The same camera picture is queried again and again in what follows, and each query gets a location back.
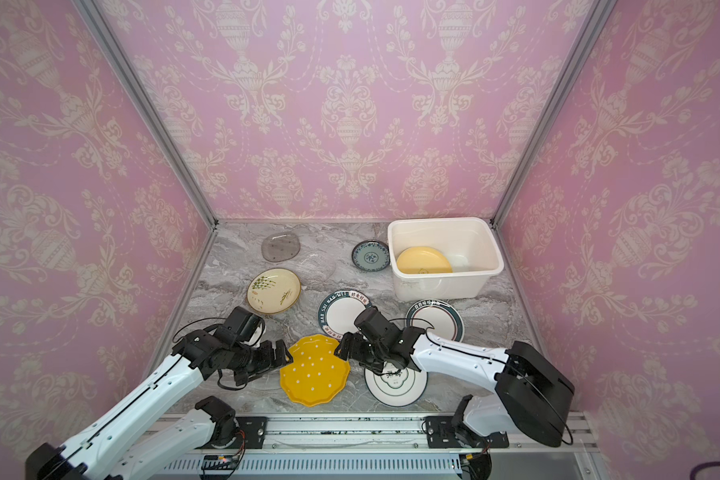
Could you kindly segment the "green rim Hao Wei plate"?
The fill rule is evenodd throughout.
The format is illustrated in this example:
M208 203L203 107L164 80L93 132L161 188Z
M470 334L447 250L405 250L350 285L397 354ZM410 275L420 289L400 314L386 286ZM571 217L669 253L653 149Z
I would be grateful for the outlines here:
M371 305L371 300L360 291L337 290L321 302L318 324L324 334L340 340L345 333L358 332L354 321Z

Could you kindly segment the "yellow scalloped dotted plate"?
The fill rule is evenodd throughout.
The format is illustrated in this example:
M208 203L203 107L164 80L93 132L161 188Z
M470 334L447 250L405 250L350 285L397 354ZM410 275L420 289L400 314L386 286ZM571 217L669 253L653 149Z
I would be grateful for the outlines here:
M331 402L346 386L350 365L335 355L339 341L312 335L288 349L293 361L280 369L280 386L290 401L305 407Z

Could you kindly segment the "white clover emblem plate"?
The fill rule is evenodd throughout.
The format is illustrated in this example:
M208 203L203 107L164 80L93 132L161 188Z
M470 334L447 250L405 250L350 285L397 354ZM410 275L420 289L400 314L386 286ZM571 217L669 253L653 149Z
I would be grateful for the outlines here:
M385 362L381 374L364 371L366 386L379 402L390 407L405 407L417 402L423 395L428 375L413 368L399 369Z

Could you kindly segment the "beige bear plate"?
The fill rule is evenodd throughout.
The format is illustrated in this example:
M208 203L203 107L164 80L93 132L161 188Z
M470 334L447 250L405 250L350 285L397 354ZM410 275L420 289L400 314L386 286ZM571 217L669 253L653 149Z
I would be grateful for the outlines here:
M417 246L405 249L397 257L398 270L403 274L448 274L453 272L451 263L439 250Z

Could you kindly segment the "white plastic bin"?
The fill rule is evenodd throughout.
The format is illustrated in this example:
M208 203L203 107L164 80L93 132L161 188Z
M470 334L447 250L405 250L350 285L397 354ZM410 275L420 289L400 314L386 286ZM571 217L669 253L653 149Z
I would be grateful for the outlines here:
M476 217L397 220L387 230L397 299L468 299L504 270L488 224Z

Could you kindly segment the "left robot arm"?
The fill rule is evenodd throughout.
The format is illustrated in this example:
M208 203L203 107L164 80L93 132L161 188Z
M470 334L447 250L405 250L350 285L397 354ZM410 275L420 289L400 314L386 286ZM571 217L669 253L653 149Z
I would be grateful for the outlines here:
M235 410L209 396L160 432L145 433L213 374L230 371L234 390L293 361L285 343L251 338L261 317L235 308L221 323L187 333L142 383L59 446L44 443L25 462L28 479L148 479L185 453L246 440Z

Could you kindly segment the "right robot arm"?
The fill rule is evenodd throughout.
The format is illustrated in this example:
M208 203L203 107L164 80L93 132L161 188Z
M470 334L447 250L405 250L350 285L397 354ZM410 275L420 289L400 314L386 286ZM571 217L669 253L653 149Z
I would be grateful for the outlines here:
M376 375L391 364L446 375L491 393L462 398L452 417L461 435L485 438L504 416L539 444L557 448L574 442L568 415L575 387L533 345L516 341L510 348L487 348L456 342L431 329L399 328L376 307L363 310L354 325L355 332L341 337L336 357L354 360Z

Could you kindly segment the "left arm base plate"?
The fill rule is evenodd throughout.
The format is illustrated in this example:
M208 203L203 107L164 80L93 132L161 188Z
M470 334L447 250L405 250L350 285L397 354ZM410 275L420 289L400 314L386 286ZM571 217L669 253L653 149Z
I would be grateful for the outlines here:
M216 428L210 444L217 449L237 451L241 448L259 450L263 448L268 418L265 416L244 416L223 420Z

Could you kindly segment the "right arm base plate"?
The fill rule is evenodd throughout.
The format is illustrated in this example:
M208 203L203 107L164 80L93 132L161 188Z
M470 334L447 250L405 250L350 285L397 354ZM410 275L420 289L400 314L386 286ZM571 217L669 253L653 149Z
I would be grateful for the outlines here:
M481 437L462 423L453 423L451 416L427 416L423 431L430 449L479 448L481 450L506 449L510 446L505 432L494 432Z

